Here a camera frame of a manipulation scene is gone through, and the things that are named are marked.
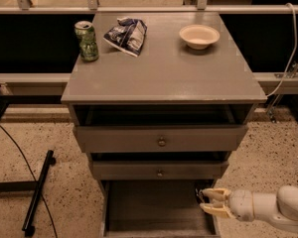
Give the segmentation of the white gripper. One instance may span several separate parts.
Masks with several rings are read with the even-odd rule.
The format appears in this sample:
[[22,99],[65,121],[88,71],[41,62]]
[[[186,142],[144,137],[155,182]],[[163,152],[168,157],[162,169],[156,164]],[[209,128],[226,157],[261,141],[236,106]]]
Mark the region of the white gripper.
[[209,200],[225,201],[222,203],[201,203],[200,208],[210,215],[220,218],[236,218],[238,221],[251,222],[254,220],[253,195],[250,190],[238,189],[231,192],[226,188],[205,188],[202,190],[204,197]]

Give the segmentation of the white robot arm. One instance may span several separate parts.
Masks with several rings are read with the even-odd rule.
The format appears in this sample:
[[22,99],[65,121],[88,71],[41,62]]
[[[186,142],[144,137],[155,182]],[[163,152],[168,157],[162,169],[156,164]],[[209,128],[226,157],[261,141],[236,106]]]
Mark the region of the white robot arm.
[[240,222],[264,221],[287,232],[298,233],[298,187],[281,186],[276,193],[226,188],[196,189],[203,212]]

